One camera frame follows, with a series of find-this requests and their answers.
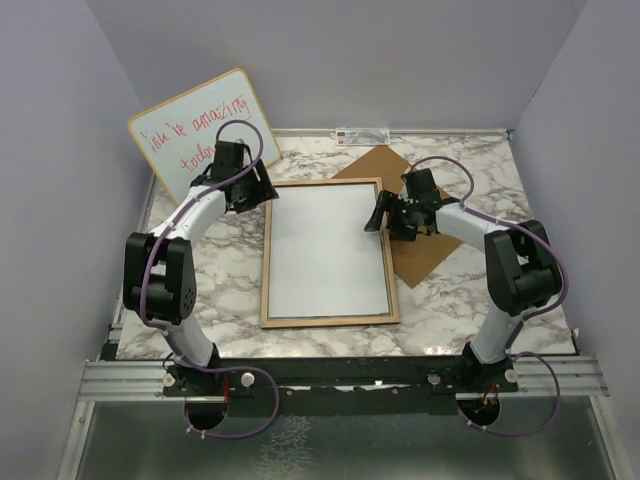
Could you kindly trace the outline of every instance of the screw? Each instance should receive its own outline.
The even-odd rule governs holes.
[[[427,375],[427,381],[435,386],[438,385],[440,383],[440,375],[438,375],[437,373],[430,373],[429,375]]]
[[[240,377],[240,383],[242,384],[243,387],[250,387],[251,385],[253,385],[253,382],[255,381],[256,381],[256,378],[253,376],[253,373],[251,372],[245,372]]]
[[[164,377],[162,377],[162,385],[165,387],[173,387],[176,384],[176,379],[170,373],[167,373]]]
[[[516,383],[518,381],[518,372],[516,372],[513,368],[509,368],[504,372],[504,378],[509,383]]]

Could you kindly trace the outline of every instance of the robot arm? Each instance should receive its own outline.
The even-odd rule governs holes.
[[[381,192],[365,231],[378,231],[387,212],[392,239],[414,241],[418,233],[446,234],[483,252],[492,305],[463,356],[480,365],[501,362],[523,316],[560,291],[562,281],[555,260],[521,229],[489,222],[465,211],[457,199],[441,198],[429,169],[409,172],[402,179],[406,195]],[[539,222],[531,220],[520,227],[548,243]]]
[[[241,172],[247,157],[250,160],[246,145],[218,141],[213,163],[191,183],[187,198],[174,213],[149,233],[130,235],[126,244],[123,303],[140,316],[143,275],[150,251],[171,227],[162,237],[154,259],[154,265],[164,264],[165,270],[152,272],[149,277],[146,318],[141,319],[148,326],[160,328],[172,350],[199,367],[217,367],[219,355],[193,314],[197,286],[192,248],[226,212],[241,213],[278,197],[261,160],[242,178],[222,190],[212,190]],[[183,364],[180,357],[176,363]]]

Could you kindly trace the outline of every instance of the whiteboard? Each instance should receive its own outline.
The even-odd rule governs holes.
[[[133,136],[151,168],[178,204],[191,181],[213,161],[216,132],[229,120],[247,120],[262,134],[265,165],[280,158],[262,107],[247,74],[231,70],[129,120]],[[246,125],[230,125],[221,140],[242,139],[258,153],[259,141]]]
[[[299,319],[304,326],[303,319],[311,317],[342,317],[340,324],[378,323],[345,317],[397,321],[390,251],[385,252],[383,232],[364,231],[377,184],[328,182],[336,180],[276,184],[280,198],[271,202],[263,326],[277,319]]]

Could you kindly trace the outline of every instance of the white wall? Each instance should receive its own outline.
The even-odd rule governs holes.
[[[81,0],[0,2],[0,478],[55,477],[150,171]]]
[[[640,2],[590,0],[515,131],[531,207],[568,264],[640,475]]]
[[[145,107],[245,68],[273,127],[515,127],[584,0],[87,0]]]

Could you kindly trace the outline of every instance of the brown cardboard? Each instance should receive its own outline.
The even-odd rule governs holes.
[[[380,146],[360,157],[333,178],[380,177],[385,190],[399,193],[403,186],[400,175],[409,166],[409,162],[389,147]],[[440,193],[443,197],[449,196],[442,189]],[[415,242],[392,240],[393,269],[404,283],[414,288],[458,248],[460,243],[448,235],[418,235]]]

